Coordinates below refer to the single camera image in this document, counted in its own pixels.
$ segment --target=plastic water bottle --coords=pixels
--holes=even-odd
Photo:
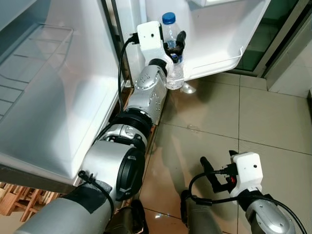
[[[162,32],[164,36],[164,42],[168,43],[169,48],[176,46],[176,37],[180,32],[180,29],[176,23],[176,16],[172,12],[168,12],[162,16]],[[171,74],[167,76],[166,87],[171,90],[179,89],[184,83],[182,56],[177,58],[176,54],[171,54],[172,58],[175,58],[174,69]]]

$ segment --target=tile floor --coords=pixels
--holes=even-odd
[[[263,192],[286,203],[312,233],[312,124],[304,98],[270,93],[265,80],[218,74],[193,80],[192,95],[167,98],[139,195],[151,234],[187,234],[180,220],[180,193],[203,172],[205,156],[215,169],[230,162],[228,150],[260,154]],[[194,193],[213,199],[203,178]],[[233,203],[212,206],[223,232],[250,233]]]

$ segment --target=white refrigerator door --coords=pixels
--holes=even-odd
[[[158,20],[174,12],[186,31],[184,79],[190,80],[235,68],[250,42],[270,0],[112,0],[122,38],[145,20]],[[138,46],[129,46],[132,79],[144,66]]]
[[[100,0],[28,2],[0,54],[0,164],[74,184],[117,100],[116,52]]]

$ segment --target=black tape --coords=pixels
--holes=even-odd
[[[90,214],[97,208],[104,204],[106,201],[105,195],[97,189],[89,187],[77,187],[71,193],[63,196],[62,198],[74,201],[83,206]]]

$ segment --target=robotic arm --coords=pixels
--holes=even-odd
[[[15,234],[102,234],[105,230],[133,233],[131,216],[123,219],[123,225],[112,227],[113,222],[108,223],[120,202],[131,198],[142,186],[147,140],[152,126],[159,121],[167,93],[166,76],[173,69],[159,22],[139,25],[137,34],[146,66],[134,82],[135,90],[126,110],[100,132],[85,156],[78,174],[83,183],[49,203]],[[185,33],[180,37],[175,53],[184,49]],[[228,184],[221,185],[215,175],[209,174],[213,171],[210,163],[201,159],[214,192],[228,190],[232,197],[262,195],[259,155],[234,153],[231,160],[237,166],[237,174],[227,178]],[[238,203],[246,212],[253,233],[295,233],[291,220],[274,204],[259,199],[240,199]]]

